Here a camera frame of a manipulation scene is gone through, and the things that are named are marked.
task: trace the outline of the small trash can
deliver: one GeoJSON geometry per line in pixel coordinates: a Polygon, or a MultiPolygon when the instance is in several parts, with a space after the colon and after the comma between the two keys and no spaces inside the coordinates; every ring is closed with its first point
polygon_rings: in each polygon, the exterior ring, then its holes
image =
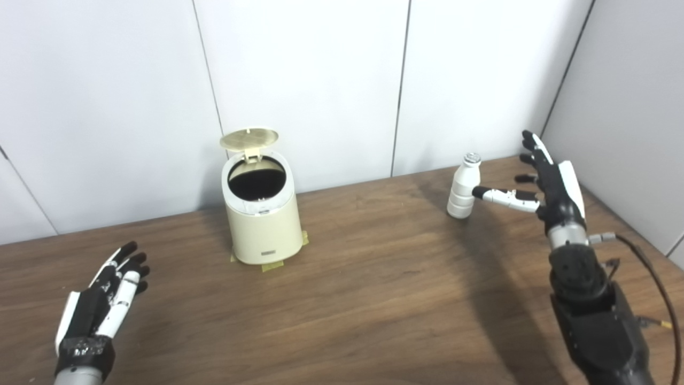
{"type": "Polygon", "coordinates": [[[221,183],[235,257],[246,264],[269,264],[302,248],[297,197],[285,158],[266,149],[278,133],[250,127],[221,138],[234,152],[223,166],[221,183]]]}

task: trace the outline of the connector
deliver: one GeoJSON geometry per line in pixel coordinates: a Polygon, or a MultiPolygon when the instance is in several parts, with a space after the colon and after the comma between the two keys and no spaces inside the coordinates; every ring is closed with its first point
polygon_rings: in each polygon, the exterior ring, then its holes
{"type": "Polygon", "coordinates": [[[602,234],[592,234],[587,237],[589,240],[590,245],[595,245],[597,243],[603,243],[603,242],[608,242],[610,240],[615,240],[615,233],[608,232],[608,233],[602,233],[602,234]]]}

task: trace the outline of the wooden table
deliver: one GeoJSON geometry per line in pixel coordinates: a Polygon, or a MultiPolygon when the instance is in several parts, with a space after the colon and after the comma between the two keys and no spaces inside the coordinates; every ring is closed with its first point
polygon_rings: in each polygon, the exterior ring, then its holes
{"type": "MultiPolygon", "coordinates": [[[[485,162],[482,183],[528,172],[485,162]]],[[[585,384],[549,303],[549,248],[534,215],[476,202],[445,214],[454,169],[299,195],[311,243],[278,269],[229,262],[223,208],[0,247],[4,384],[51,384],[67,292],[117,247],[149,255],[150,289],[114,345],[107,384],[585,384]]],[[[589,230],[643,246],[684,318],[684,273],[585,194],[589,230]]],[[[667,319],[648,273],[618,243],[616,278],[636,314],[667,319]]],[[[644,331],[657,383],[670,331],[644,331]]]]}

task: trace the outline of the robot wrist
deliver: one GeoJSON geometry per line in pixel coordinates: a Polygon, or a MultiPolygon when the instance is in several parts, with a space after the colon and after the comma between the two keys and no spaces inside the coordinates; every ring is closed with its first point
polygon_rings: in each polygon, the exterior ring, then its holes
{"type": "Polygon", "coordinates": [[[59,351],[55,375],[68,368],[92,367],[102,372],[103,382],[114,367],[116,357],[114,345],[107,336],[65,338],[59,351]]]}

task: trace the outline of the white bottle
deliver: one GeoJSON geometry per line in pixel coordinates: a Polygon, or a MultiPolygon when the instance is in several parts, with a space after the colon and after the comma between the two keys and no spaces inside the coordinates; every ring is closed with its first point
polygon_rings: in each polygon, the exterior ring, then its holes
{"type": "Polygon", "coordinates": [[[447,212],[454,218],[467,218],[473,211],[473,187],[479,185],[480,160],[476,153],[467,153],[463,157],[463,164],[453,174],[447,212]]]}

